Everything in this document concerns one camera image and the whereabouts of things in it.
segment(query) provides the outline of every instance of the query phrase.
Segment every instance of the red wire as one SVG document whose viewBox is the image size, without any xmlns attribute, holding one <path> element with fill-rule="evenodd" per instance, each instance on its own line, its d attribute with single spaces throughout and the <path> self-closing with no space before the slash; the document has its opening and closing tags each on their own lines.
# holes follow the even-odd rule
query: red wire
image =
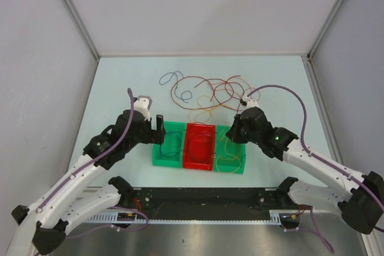
<svg viewBox="0 0 384 256">
<path fill-rule="evenodd" d="M 142 205 L 140 204 L 140 201 L 137 198 L 132 199 L 136 203 L 136 210 L 141 211 Z"/>
<path fill-rule="evenodd" d="M 212 105 L 212 106 L 207 106 L 207 107 L 189 108 L 189 107 L 184 107 L 182 104 L 178 103 L 177 100 L 175 100 L 174 97 L 173 97 L 173 91 L 178 86 L 179 82 L 181 82 L 181 81 L 183 81 L 185 79 L 188 79 L 188 78 L 189 79 L 201 79 L 202 80 L 197 85 L 195 85 L 195 88 L 200 86 L 202 83 L 207 82 L 209 88 L 211 88 L 211 90 L 212 90 L 211 101 L 215 98 L 215 100 L 217 101 L 218 104 Z M 244 89 L 244 87 L 239 82 L 230 81 L 231 79 L 235 79 L 235 78 L 238 78 L 241 81 L 243 81 L 245 84 L 247 84 L 248 88 Z M 242 93 L 241 94 L 237 93 L 235 91 L 235 88 L 233 87 L 233 85 L 238 85 L 241 88 Z M 183 77 L 183 78 L 179 79 L 178 81 L 176 81 L 176 83 L 172 86 L 172 88 L 170 90 L 170 96 L 171 96 L 172 101 L 176 105 L 178 105 L 179 107 L 181 107 L 183 109 L 186 109 L 186 110 L 203 110 L 203 109 L 210 109 L 210 108 L 213 108 L 213 107 L 216 107 L 216 106 L 223 105 L 225 103 L 228 103 L 232 99 L 240 100 L 244 96 L 244 94 L 245 94 L 245 92 L 247 90 L 251 90 L 251 87 L 248 84 L 248 82 L 246 82 L 244 79 L 241 78 L 240 75 L 231 76 L 227 80 L 220 79 L 220 78 L 206 79 L 206 78 L 201 77 L 201 76 L 186 76 L 186 77 Z M 218 97 L 217 97 L 217 92 L 218 91 L 226 91 L 226 93 L 228 94 L 229 98 L 225 99 L 224 101 L 220 101 L 218 99 Z M 233 108 L 231 106 L 228 106 L 228 105 L 225 105 L 224 107 L 227 108 L 227 109 L 234 110 L 234 111 L 236 111 L 238 113 L 240 105 L 238 106 L 237 109 L 235 109 L 235 108 Z"/>
<path fill-rule="evenodd" d="M 299 209 L 302 210 L 302 212 L 300 212 L 299 215 L 304 214 L 304 212 L 305 212 L 304 205 L 300 204 L 300 205 L 299 205 Z"/>
</svg>

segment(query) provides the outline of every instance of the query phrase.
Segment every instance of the wire in bin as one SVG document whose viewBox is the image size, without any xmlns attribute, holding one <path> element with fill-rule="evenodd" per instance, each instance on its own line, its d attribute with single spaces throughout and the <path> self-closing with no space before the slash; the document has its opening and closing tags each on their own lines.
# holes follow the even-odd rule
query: wire in bin
<svg viewBox="0 0 384 256">
<path fill-rule="evenodd" d="M 227 155 L 227 156 L 230 156 L 230 157 L 224 157 L 222 155 L 218 155 L 217 158 L 216 158 L 216 168 L 219 172 L 220 169 L 218 168 L 219 165 L 218 163 L 221 162 L 223 164 L 227 164 L 227 163 L 231 163 L 231 162 L 234 162 L 234 161 L 237 161 L 238 162 L 238 166 L 235 167 L 232 171 L 230 171 L 229 173 L 235 173 L 236 171 L 238 171 L 240 168 L 241 168 L 241 165 L 242 165 L 242 162 L 239 158 L 239 154 L 240 154 L 240 150 L 239 150 L 239 147 L 237 147 L 237 154 L 234 155 L 234 154 L 231 154 L 227 151 L 227 144 L 228 144 L 228 137 L 226 137 L 225 135 L 225 132 L 226 132 L 226 128 L 227 128 L 227 124 L 229 125 L 229 122 L 226 122 L 224 128 L 220 131 L 219 135 L 218 135 L 218 142 L 221 143 L 222 141 L 225 141 L 225 144 L 224 144 L 224 153 Z"/>
<path fill-rule="evenodd" d="M 178 142 L 178 145 L 175 147 L 176 150 L 164 153 L 163 149 L 162 149 L 163 144 L 164 144 L 163 143 L 158 148 L 158 151 L 159 151 L 158 159 L 173 158 L 173 157 L 179 155 L 179 153 L 181 151 L 181 137 L 182 137 L 181 132 L 167 132 L 166 135 L 164 136 L 164 142 L 166 141 L 167 137 L 173 137 L 174 139 L 176 139 L 176 141 Z"/>
</svg>

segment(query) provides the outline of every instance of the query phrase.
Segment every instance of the wire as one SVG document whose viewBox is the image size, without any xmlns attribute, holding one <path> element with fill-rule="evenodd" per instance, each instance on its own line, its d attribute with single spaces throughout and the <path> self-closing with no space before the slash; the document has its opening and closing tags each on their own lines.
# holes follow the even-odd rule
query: wire
<svg viewBox="0 0 384 256">
<path fill-rule="evenodd" d="M 232 173 L 237 172 L 237 171 L 241 168 L 242 162 L 241 162 L 241 160 L 240 160 L 239 157 L 238 157 L 240 151 L 239 151 L 239 147 L 238 147 L 237 144 L 236 144 L 237 155 L 231 154 L 231 153 L 229 153 L 229 152 L 227 151 L 228 138 L 225 136 L 226 128 L 228 128 L 228 126 L 224 126 L 223 129 L 220 131 L 220 133 L 219 133 L 219 135 L 218 135 L 218 137 L 219 137 L 218 141 L 219 141 L 219 143 L 220 143 L 220 142 L 224 141 L 224 138 L 226 139 L 226 140 L 225 140 L 225 144 L 224 144 L 224 153 L 225 153 L 226 155 L 232 156 L 232 158 L 224 158 L 224 156 L 222 156 L 222 155 L 218 155 L 218 156 L 216 157 L 216 168 L 217 168 L 217 171 L 219 171 L 219 172 L 223 172 L 223 171 L 221 171 L 221 170 L 218 168 L 218 163 L 219 163 L 219 161 L 221 161 L 222 163 L 229 163 L 229 162 L 233 162 L 233 161 L 237 160 L 237 161 L 239 162 L 239 165 L 238 165 L 237 167 L 235 167 L 232 171 L 228 172 L 229 174 L 232 174 Z"/>
<path fill-rule="evenodd" d="M 379 232 L 384 232 L 384 229 L 383 228 L 380 228 L 380 227 L 377 227 L 377 226 L 375 226 L 374 227 L 377 231 L 379 231 Z"/>
<path fill-rule="evenodd" d="M 323 236 L 323 234 L 320 232 L 319 228 L 317 227 L 317 224 L 316 224 L 316 221 L 315 221 L 314 215 L 313 215 L 313 207 L 311 207 L 310 212 L 311 212 L 311 218 L 312 218 L 314 228 L 317 231 L 317 235 L 319 235 L 320 239 L 324 243 L 324 246 L 326 246 L 326 248 L 330 251 L 330 253 L 334 254 L 335 251 L 334 251 L 333 247 L 329 244 L 329 242 L 325 239 L 325 237 Z"/>
<path fill-rule="evenodd" d="M 298 213 L 294 213 L 294 214 L 291 214 L 291 215 L 283 215 L 283 216 L 280 216 L 281 218 L 296 218 L 302 214 L 304 214 L 305 212 L 305 208 L 304 208 L 304 205 L 299 205 L 299 212 Z"/>
<path fill-rule="evenodd" d="M 164 144 L 164 143 L 163 143 L 163 144 L 161 144 L 161 145 L 159 146 L 159 154 L 160 154 L 160 156 L 158 157 L 158 159 L 162 159 L 162 158 L 173 158 L 173 157 L 175 157 L 177 154 L 179 154 L 180 151 L 181 151 L 181 137 L 182 137 L 181 132 L 167 132 L 166 135 L 164 136 L 164 141 L 165 141 L 166 137 L 169 137 L 169 136 L 174 136 L 174 138 L 176 138 L 177 141 L 179 141 L 179 145 L 176 147 L 176 148 L 178 148 L 179 150 L 177 150 L 177 151 L 171 151 L 171 152 L 167 152 L 167 153 L 163 153 L 163 151 L 161 150 L 161 148 L 163 147 L 163 144 Z"/>
<path fill-rule="evenodd" d="M 183 78 L 184 78 L 184 75 L 183 75 L 180 71 L 177 70 L 177 71 L 175 71 L 175 72 L 168 72 L 168 73 L 164 74 L 163 76 L 161 76 L 160 79 L 159 79 L 159 81 L 158 81 L 158 84 L 160 84 L 160 85 L 165 85 L 165 84 L 167 84 L 168 82 L 171 81 L 171 79 L 172 79 L 173 76 L 176 76 L 176 83 L 178 83 L 179 77 L 178 77 L 178 75 L 177 75 L 177 72 L 181 74 L 181 77 L 182 77 L 182 79 L 183 79 Z M 167 75 L 169 75 L 169 74 L 171 74 L 171 76 L 169 77 L 168 81 L 162 83 L 162 82 L 161 82 L 161 79 L 163 79 L 165 76 L 167 76 Z M 189 91 L 189 90 L 186 90 L 186 91 L 183 91 L 183 92 L 180 94 L 180 96 L 177 96 L 177 94 L 176 94 L 176 90 L 177 90 L 177 88 L 178 88 L 178 85 L 176 85 L 176 88 L 175 88 L 175 96 L 176 96 L 178 99 L 182 100 L 184 103 L 188 103 L 186 100 L 192 99 L 192 92 Z M 190 93 L 190 97 L 189 97 L 189 98 L 183 98 L 183 97 L 182 97 L 182 95 L 183 95 L 184 93 L 186 93 L 186 92 L 189 92 L 189 93 Z"/>
<path fill-rule="evenodd" d="M 133 198 L 133 201 L 135 201 L 136 204 L 137 204 L 137 207 L 138 207 L 137 210 L 141 211 L 141 210 L 142 210 L 142 205 L 141 205 L 141 203 L 140 203 L 140 200 L 137 199 L 137 198 Z"/>
<path fill-rule="evenodd" d="M 335 250 L 334 248 L 332 247 L 332 245 L 330 244 L 330 242 L 323 236 L 323 234 L 320 232 L 319 228 L 317 227 L 317 224 L 316 224 L 316 221 L 314 219 L 314 215 L 313 215 L 313 207 L 311 207 L 311 219 L 312 219 L 312 222 L 313 222 L 313 225 L 315 227 L 316 230 L 312 230 L 312 229 L 309 229 L 309 228 L 300 228 L 300 227 L 297 227 L 297 228 L 293 228 L 293 229 L 287 229 L 284 227 L 283 224 L 281 224 L 281 227 L 284 229 L 284 232 L 297 232 L 297 231 L 307 231 L 307 232 L 311 232 L 315 235 L 317 235 L 321 241 L 323 242 L 325 248 L 332 254 L 335 254 Z"/>
<path fill-rule="evenodd" d="M 259 90 L 264 89 L 264 88 L 280 88 L 280 89 L 284 89 L 284 90 L 290 92 L 291 94 L 293 94 L 298 99 L 298 101 L 300 102 L 301 107 L 303 109 L 303 113 L 304 113 L 304 120 L 303 120 L 303 124 L 302 124 L 302 128 L 301 128 L 300 142 L 301 142 L 302 148 L 306 151 L 306 153 L 308 153 L 308 156 L 313 156 L 317 160 L 319 160 L 319 161 L 323 162 L 324 164 L 332 167 L 334 170 L 338 171 L 342 175 L 347 176 L 349 179 L 354 181 L 356 184 L 358 184 L 361 188 L 363 188 L 373 198 L 373 200 L 381 208 L 382 212 L 384 212 L 384 205 L 383 205 L 383 203 L 380 201 L 380 199 L 364 183 L 362 183 L 357 178 L 355 178 L 354 176 L 350 175 L 348 172 L 344 171 L 343 169 L 337 167 L 335 164 L 327 161 L 326 159 L 322 158 L 321 156 L 316 155 L 315 153 L 312 153 L 312 151 L 309 150 L 309 148 L 307 147 L 307 145 L 305 144 L 305 141 L 304 141 L 304 132 L 305 132 L 305 127 L 307 125 L 307 109 L 305 108 L 305 104 L 304 104 L 303 100 L 300 98 L 300 96 L 296 92 L 294 92 L 293 90 L 291 90 L 291 89 L 289 89 L 289 88 L 287 88 L 285 86 L 281 86 L 281 85 L 264 85 L 264 86 L 261 86 L 259 88 L 256 88 L 255 90 L 251 91 L 247 96 L 250 97 L 256 91 L 259 91 Z"/>
<path fill-rule="evenodd" d="M 205 97 L 205 98 L 208 98 L 209 101 L 211 101 L 212 103 L 214 103 L 214 105 L 211 107 L 211 108 L 204 108 L 200 103 L 199 103 L 199 100 L 202 98 L 202 97 Z M 205 124 L 206 122 L 208 122 L 211 118 L 212 118 L 212 115 L 213 115 L 213 112 L 215 111 L 215 109 L 217 107 L 225 107 L 225 108 L 230 108 L 229 106 L 225 105 L 225 104 L 215 104 L 215 101 L 213 101 L 212 99 L 210 99 L 209 96 L 207 95 L 201 95 L 200 97 L 198 97 L 197 99 L 197 105 L 200 107 L 200 108 L 197 108 L 197 109 L 194 109 L 194 110 L 190 110 L 188 112 L 188 120 L 192 123 L 202 123 L 202 124 Z M 203 110 L 203 112 L 199 113 L 198 115 L 196 115 L 194 117 L 194 120 L 191 120 L 191 112 L 194 112 L 194 111 L 199 111 L 199 110 Z M 197 121 L 196 119 L 201 116 L 201 115 L 204 115 L 205 113 L 208 113 L 209 114 L 209 118 L 207 118 L 205 121 Z"/>
<path fill-rule="evenodd" d="M 205 79 L 205 78 L 200 77 L 200 76 L 186 76 L 186 77 L 184 77 L 184 78 L 178 80 L 178 81 L 172 86 L 172 88 L 171 88 L 171 90 L 170 90 L 170 96 L 171 96 L 171 98 L 172 98 L 172 101 L 173 101 L 175 104 L 177 104 L 178 106 L 180 106 L 181 108 L 186 109 L 186 110 L 195 110 L 194 108 L 184 107 L 184 106 L 182 106 L 181 104 L 179 104 L 177 101 L 175 101 L 175 99 L 174 99 L 174 97 L 173 97 L 173 93 L 172 93 L 173 90 L 175 89 L 175 87 L 177 87 L 177 85 L 178 85 L 178 83 L 179 83 L 180 81 L 185 80 L 185 79 L 190 79 L 190 78 L 194 78 L 194 79 L 202 79 L 202 80 L 203 80 L 203 81 L 201 81 L 199 84 L 197 84 L 197 85 L 195 86 L 195 88 L 198 87 L 198 85 L 200 85 L 200 84 L 203 83 L 204 81 L 207 81 L 207 82 L 208 82 L 208 85 L 210 86 L 210 88 L 212 89 L 212 91 L 214 91 L 214 88 L 213 88 L 212 84 L 208 81 L 208 79 Z M 223 80 L 223 79 L 213 79 L 213 80 L 221 80 L 222 82 L 225 82 L 225 80 Z M 230 101 L 231 99 L 232 99 L 232 98 L 230 97 L 230 98 L 228 98 L 227 100 L 225 100 L 225 101 L 223 101 L 223 102 L 221 103 L 221 102 L 220 102 L 219 100 L 217 100 L 217 98 L 216 98 L 216 100 L 219 102 L 219 104 L 224 104 L 224 103 Z M 208 107 L 204 107 L 204 109 L 208 109 L 208 108 L 212 108 L 212 107 L 213 107 L 213 106 L 208 106 Z"/>
<path fill-rule="evenodd" d="M 113 224 L 107 224 L 107 225 L 101 225 L 101 226 L 98 226 L 98 227 L 95 227 L 87 232 L 84 232 L 82 234 L 79 234 L 79 235 L 75 235 L 75 236 L 67 236 L 66 239 L 68 240 L 73 240 L 73 239 L 78 239 L 78 238 L 81 238 L 83 236 L 86 236 L 86 235 L 89 235 L 99 229 L 104 229 L 104 228 L 114 228 L 116 229 L 117 231 L 139 231 L 139 230 L 143 230 L 144 228 L 146 228 L 148 225 L 149 225 L 149 218 L 143 213 L 143 212 L 140 212 L 140 211 L 136 211 L 136 210 L 132 210 L 132 209 L 128 209 L 128 208 L 124 208 L 124 207 L 119 207 L 119 206 L 113 206 L 111 207 L 111 209 L 121 209 L 121 210 L 126 210 L 126 211 L 129 211 L 129 212 L 132 212 L 132 213 L 136 213 L 142 217 L 144 217 L 145 219 L 145 224 L 143 224 L 142 226 L 140 227 L 137 227 L 137 228 L 134 228 L 134 229 L 127 229 L 127 228 L 121 228 L 121 227 L 118 227 L 116 225 L 113 225 Z"/>
<path fill-rule="evenodd" d="M 86 164 L 80 166 L 80 168 L 78 168 L 75 172 L 73 172 L 72 175 L 70 175 L 63 182 L 61 182 L 55 188 L 55 190 L 53 190 L 53 192 L 49 196 L 47 196 L 47 198 L 37 207 L 37 210 L 38 209 L 42 209 L 52 199 L 52 197 L 55 196 L 60 191 L 60 189 L 71 180 L 72 176 L 76 177 L 76 175 L 80 171 L 82 171 L 83 169 L 87 168 L 88 166 L 92 165 L 93 163 L 97 162 L 98 160 L 102 159 L 103 157 L 105 157 L 106 155 L 111 153 L 111 151 L 113 151 L 121 143 L 121 141 L 123 141 L 124 137 L 127 135 L 128 130 L 130 129 L 130 126 L 131 126 L 131 123 L 132 123 L 132 118 L 133 118 L 133 110 L 134 110 L 134 108 L 133 108 L 134 98 L 133 98 L 132 90 L 130 88 L 128 88 L 128 95 L 129 95 L 130 101 L 131 101 L 130 115 L 129 115 L 129 118 L 128 118 L 127 126 L 125 127 L 124 132 L 121 134 L 121 136 L 118 139 L 118 141 L 116 141 L 116 143 L 114 145 L 112 145 L 108 150 L 106 150 L 105 152 L 103 152 L 99 156 L 97 156 L 94 159 L 88 161 Z"/>
</svg>

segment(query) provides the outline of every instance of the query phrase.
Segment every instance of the robotic arm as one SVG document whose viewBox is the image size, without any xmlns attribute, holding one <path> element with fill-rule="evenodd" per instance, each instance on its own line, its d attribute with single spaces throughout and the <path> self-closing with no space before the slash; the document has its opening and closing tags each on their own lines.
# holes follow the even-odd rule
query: robotic arm
<svg viewBox="0 0 384 256">
<path fill-rule="evenodd" d="M 86 219 L 131 201 L 133 189 L 121 177 L 112 178 L 94 195 L 75 201 L 94 179 L 124 159 L 137 144 L 162 144 L 164 141 L 163 116 L 156 116 L 157 129 L 151 129 L 151 98 L 133 98 L 130 89 L 128 94 L 131 109 L 124 111 L 116 124 L 91 139 L 79 160 L 55 186 L 28 207 L 19 205 L 12 211 L 19 228 L 7 256 L 32 256 L 35 248 L 41 255 L 49 254 Z"/>
<path fill-rule="evenodd" d="M 246 108 L 235 116 L 226 134 L 231 141 L 257 144 L 268 157 L 293 164 L 328 185 L 319 187 L 288 177 L 278 190 L 286 192 L 296 204 L 341 215 L 356 231 L 370 234 L 383 215 L 382 177 L 373 171 L 364 175 L 316 153 L 293 132 L 273 127 L 257 101 L 243 97 L 241 103 Z"/>
</svg>

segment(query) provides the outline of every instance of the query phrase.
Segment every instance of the gray wall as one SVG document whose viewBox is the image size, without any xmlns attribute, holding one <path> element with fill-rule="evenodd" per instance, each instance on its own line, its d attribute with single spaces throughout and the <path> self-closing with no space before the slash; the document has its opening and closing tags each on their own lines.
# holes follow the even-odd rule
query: gray wall
<svg viewBox="0 0 384 256">
<path fill-rule="evenodd" d="M 314 69 L 345 164 L 384 176 L 384 0 L 347 0 Z"/>
<path fill-rule="evenodd" d="M 306 53 L 335 0 L 73 0 L 99 53 Z"/>
<path fill-rule="evenodd" d="M 0 255 L 63 174 L 96 63 L 61 0 L 0 0 Z"/>
</svg>

